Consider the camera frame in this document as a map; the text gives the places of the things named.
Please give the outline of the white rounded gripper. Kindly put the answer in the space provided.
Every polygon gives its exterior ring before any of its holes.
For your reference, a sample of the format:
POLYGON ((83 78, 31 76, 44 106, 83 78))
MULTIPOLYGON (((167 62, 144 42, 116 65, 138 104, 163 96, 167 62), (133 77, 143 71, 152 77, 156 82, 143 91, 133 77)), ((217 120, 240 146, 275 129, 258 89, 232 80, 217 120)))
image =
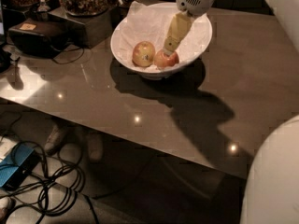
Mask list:
POLYGON ((171 56, 191 30, 193 18, 204 15, 214 4, 215 0, 176 0, 178 10, 170 22, 164 40, 163 51, 171 56))

